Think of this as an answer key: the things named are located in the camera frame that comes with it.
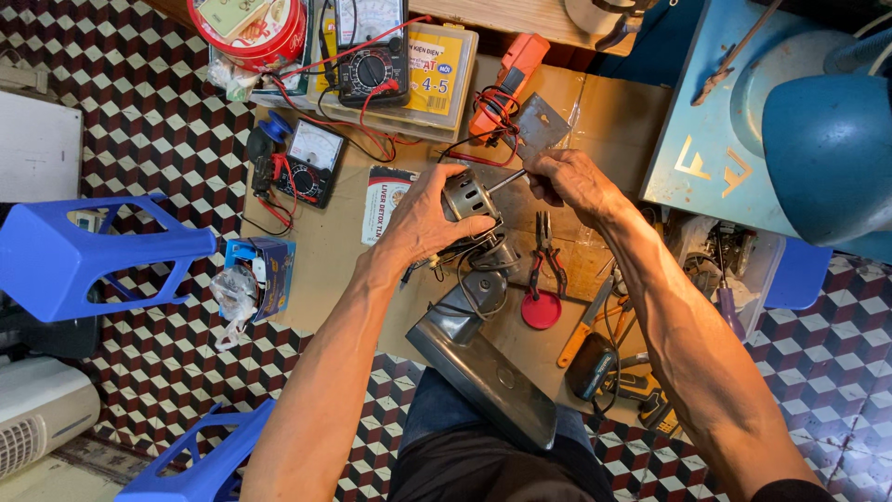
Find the pliers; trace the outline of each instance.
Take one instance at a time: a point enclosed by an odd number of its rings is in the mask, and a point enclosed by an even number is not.
[[[566,270],[564,265],[560,263],[558,254],[560,249],[551,246],[551,214],[548,211],[536,212],[536,250],[533,251],[533,272],[530,273],[530,289],[533,291],[533,300],[539,301],[539,271],[542,269],[542,262],[549,263],[551,270],[555,273],[557,281],[557,295],[561,299],[566,299]]]

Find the blue lamp shade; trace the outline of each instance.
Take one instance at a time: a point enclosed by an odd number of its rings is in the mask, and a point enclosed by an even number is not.
[[[880,77],[822,75],[780,84],[768,95],[768,174],[805,242],[833,246],[892,221],[890,91]]]

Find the blue toy box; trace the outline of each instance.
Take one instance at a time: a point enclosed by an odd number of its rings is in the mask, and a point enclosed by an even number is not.
[[[261,285],[257,313],[251,322],[288,308],[295,248],[293,242],[275,237],[233,238],[227,242],[224,266],[241,264],[248,267]]]

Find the purple screwdriver handle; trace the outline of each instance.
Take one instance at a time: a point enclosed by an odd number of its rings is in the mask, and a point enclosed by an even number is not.
[[[734,334],[737,335],[737,339],[742,342],[747,338],[747,331],[743,329],[740,318],[734,312],[734,293],[731,291],[731,288],[719,288],[719,307],[722,318],[728,323]]]

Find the blue spool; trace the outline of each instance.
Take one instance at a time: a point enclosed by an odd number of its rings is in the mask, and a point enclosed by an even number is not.
[[[285,135],[294,134],[294,128],[291,127],[282,115],[272,110],[269,111],[269,120],[260,121],[258,124],[267,136],[277,143],[285,143]]]

